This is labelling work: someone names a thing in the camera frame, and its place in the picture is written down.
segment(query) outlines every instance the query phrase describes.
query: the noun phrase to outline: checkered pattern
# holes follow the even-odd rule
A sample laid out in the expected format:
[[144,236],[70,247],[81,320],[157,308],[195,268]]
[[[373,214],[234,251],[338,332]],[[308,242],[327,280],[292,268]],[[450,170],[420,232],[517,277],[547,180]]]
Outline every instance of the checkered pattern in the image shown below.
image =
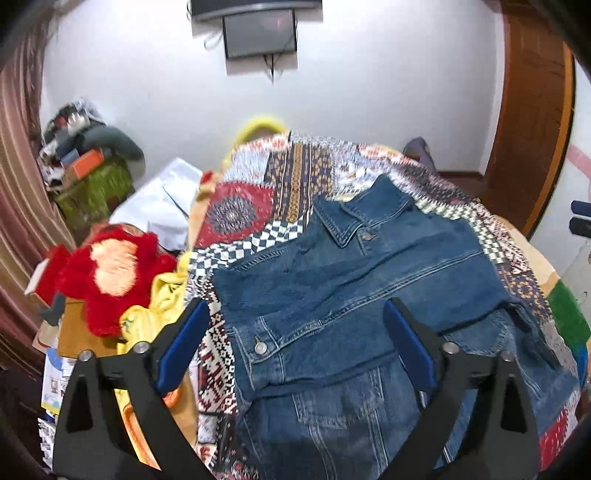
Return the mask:
[[191,253],[190,270],[192,277],[206,277],[212,269],[224,267],[236,260],[256,254],[275,244],[296,239],[304,231],[305,218],[296,223],[274,220],[262,232],[231,244],[211,244],[207,248],[195,249]]
[[450,220],[464,220],[471,221],[476,218],[476,212],[471,205],[449,205],[447,203],[436,202],[427,197],[415,197],[415,204],[423,213],[436,213],[444,218]]
[[501,244],[486,225],[481,220],[477,219],[470,221],[470,225],[478,237],[478,241],[482,245],[482,250],[489,260],[494,264],[506,262],[506,257],[503,253]]

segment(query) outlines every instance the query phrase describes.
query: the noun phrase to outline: cardboard box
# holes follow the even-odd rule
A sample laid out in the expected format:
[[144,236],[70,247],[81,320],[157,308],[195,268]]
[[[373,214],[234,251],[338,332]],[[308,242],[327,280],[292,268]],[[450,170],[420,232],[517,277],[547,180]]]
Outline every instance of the cardboard box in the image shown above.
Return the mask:
[[85,178],[90,172],[99,168],[104,161],[105,158],[100,150],[86,152],[67,166],[63,184],[65,186],[74,185],[76,182]]
[[66,299],[57,352],[65,358],[77,358],[83,350],[92,350],[97,357],[117,355],[117,339],[90,333],[86,326],[84,300]]

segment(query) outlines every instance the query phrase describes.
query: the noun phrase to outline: stuffed animal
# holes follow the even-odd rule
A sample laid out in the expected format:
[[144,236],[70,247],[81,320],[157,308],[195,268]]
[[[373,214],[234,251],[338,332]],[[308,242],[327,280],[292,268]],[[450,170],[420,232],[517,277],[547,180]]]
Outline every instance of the stuffed animal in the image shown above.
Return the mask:
[[72,254],[58,290],[85,301],[94,335],[119,337],[121,314],[132,305],[148,307],[152,280],[175,266],[175,258],[160,251],[156,234],[109,228]]

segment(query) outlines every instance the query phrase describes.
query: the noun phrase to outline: wooden floor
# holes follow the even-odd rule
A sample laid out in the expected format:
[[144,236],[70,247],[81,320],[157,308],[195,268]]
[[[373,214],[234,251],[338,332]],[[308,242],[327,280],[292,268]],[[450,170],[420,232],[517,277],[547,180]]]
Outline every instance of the wooden floor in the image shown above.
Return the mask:
[[478,199],[486,191],[485,179],[477,172],[441,171],[439,175]]

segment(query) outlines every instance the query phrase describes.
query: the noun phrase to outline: white wall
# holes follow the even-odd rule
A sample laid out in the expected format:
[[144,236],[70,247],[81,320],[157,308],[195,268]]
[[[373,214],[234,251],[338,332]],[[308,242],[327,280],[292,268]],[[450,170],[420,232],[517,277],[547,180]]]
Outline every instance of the white wall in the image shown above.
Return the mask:
[[218,167],[260,115],[397,148],[422,135],[439,169],[478,171],[502,91],[493,2],[324,0],[298,14],[297,58],[272,85],[262,59],[205,50],[211,31],[192,30],[186,0],[85,0],[48,44],[41,121],[86,96],[143,148],[147,177],[175,156]]
[[[569,220],[573,216],[570,204],[573,200],[591,202],[591,83],[578,63],[575,82],[569,150],[552,198],[531,238],[531,244],[552,263],[560,276],[565,274],[586,243],[584,237],[569,231]],[[583,155],[573,154],[577,149]]]

